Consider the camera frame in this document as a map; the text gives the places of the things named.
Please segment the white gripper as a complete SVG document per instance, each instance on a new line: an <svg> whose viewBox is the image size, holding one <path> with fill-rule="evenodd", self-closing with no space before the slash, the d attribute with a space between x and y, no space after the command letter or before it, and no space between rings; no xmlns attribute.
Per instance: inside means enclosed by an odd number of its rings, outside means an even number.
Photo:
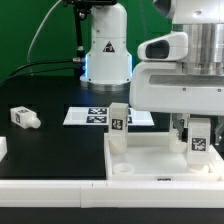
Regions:
<svg viewBox="0 0 224 224"><path fill-rule="evenodd" d="M183 139L181 114L224 116L224 76L190 75L181 60L188 53L185 32L171 32L138 47L129 102L135 110L173 113L173 127Z"/></svg>

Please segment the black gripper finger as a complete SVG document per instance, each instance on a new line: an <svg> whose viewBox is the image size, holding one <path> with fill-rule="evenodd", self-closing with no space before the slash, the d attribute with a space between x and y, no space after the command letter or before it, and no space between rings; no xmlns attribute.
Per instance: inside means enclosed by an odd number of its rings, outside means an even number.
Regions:
<svg viewBox="0 0 224 224"><path fill-rule="evenodd" d="M215 144L218 145L222 139L221 134L224 132L224 116L218 117L218 124L215 128Z"/></svg>

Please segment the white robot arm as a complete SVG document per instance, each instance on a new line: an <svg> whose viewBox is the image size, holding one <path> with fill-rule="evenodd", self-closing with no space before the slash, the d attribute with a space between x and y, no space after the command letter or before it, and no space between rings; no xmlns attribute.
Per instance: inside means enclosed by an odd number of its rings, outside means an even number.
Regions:
<svg viewBox="0 0 224 224"><path fill-rule="evenodd" d="M152 0L171 31L138 46L133 69L126 49L127 13L94 5L92 44L81 84L97 90L130 86L136 110L220 118L224 132L224 0Z"/></svg>

